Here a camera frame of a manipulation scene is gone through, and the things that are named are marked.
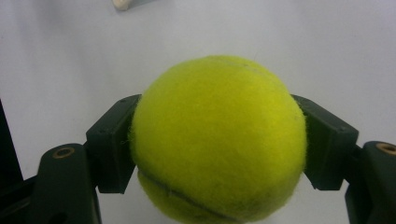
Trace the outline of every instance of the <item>white tabletop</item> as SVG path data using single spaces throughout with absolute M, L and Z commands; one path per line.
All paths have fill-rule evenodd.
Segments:
M 168 67 L 209 54 L 253 59 L 371 140 L 396 143 L 396 2 L 3 0 L 0 96 L 24 178 L 41 155 L 85 132 L 119 99 Z M 344 193 L 303 176 L 259 223 L 348 223 Z M 175 223 L 133 175 L 124 195 L 100 195 L 104 223 Z

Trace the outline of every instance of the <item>ball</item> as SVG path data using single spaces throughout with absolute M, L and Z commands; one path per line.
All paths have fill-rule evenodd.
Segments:
M 143 189 L 185 223 L 245 223 L 286 203 L 305 165 L 304 114 L 267 69 L 235 56 L 180 63 L 134 112 Z

